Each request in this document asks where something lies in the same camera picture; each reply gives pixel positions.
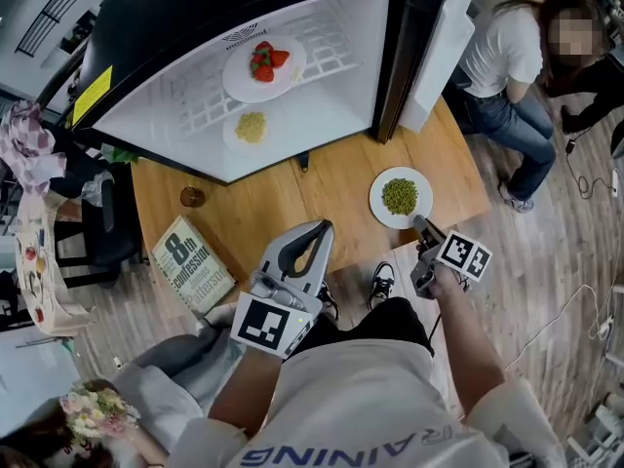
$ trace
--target black shorts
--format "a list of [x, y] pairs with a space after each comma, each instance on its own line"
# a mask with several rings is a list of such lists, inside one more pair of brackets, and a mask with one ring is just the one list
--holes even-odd
[[305, 350], [353, 339], [394, 339], [408, 341], [425, 347], [434, 356], [429, 338], [405, 298], [389, 298], [379, 303], [353, 330], [341, 331], [324, 314], [319, 316], [314, 328], [301, 340], [289, 356]]

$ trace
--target fridge shelf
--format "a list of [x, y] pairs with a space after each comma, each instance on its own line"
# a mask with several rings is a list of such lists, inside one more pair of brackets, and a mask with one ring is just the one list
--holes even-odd
[[[293, 88], [361, 64], [345, 33], [329, 12], [292, 20], [266, 32], [291, 36], [305, 48], [306, 65], [293, 82]], [[205, 133], [210, 126], [248, 105], [223, 89], [221, 75], [230, 54], [231, 49], [208, 56], [171, 81], [170, 92], [182, 138]]]

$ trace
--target book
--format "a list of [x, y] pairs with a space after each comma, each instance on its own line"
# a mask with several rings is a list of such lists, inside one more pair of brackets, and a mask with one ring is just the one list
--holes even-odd
[[221, 259], [183, 216], [175, 220], [152, 255], [180, 300], [198, 319], [236, 286]]

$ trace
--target plate of strawberries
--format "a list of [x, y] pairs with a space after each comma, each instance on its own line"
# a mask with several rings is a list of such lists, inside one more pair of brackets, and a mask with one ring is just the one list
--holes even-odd
[[223, 69], [225, 92], [240, 102], [277, 98], [305, 68], [303, 46], [290, 36], [264, 35], [236, 48]]

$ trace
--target open refrigerator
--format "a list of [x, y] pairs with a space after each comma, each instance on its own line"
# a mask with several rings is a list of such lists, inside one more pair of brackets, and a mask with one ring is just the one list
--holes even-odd
[[[180, 20], [148, 2], [105, 0], [80, 78], [89, 105], [74, 130], [223, 183], [354, 134], [386, 142], [398, 123], [418, 131], [426, 121], [472, 35], [469, 3], [236, 0], [219, 19], [186, 0]], [[296, 40], [304, 65], [278, 97], [242, 101], [224, 88], [223, 70], [263, 36]], [[232, 135], [249, 112], [265, 115], [258, 143]]]

